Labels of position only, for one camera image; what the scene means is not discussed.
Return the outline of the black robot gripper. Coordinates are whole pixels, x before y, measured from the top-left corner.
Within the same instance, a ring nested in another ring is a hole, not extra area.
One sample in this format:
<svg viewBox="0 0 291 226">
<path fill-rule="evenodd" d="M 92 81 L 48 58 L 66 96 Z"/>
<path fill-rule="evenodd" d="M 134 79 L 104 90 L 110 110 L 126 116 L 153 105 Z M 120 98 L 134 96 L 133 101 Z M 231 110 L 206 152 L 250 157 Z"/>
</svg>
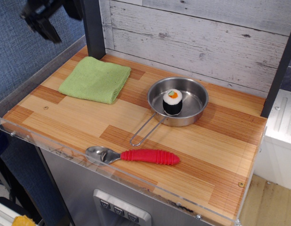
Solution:
<svg viewBox="0 0 291 226">
<path fill-rule="evenodd" d="M 63 4 L 69 17 L 76 20 L 83 19 L 80 0 L 28 0 L 20 13 L 20 17 L 26 21 L 31 31 L 38 32 L 44 39 L 53 43 L 60 43 L 61 38 L 49 18 Z"/>
</svg>

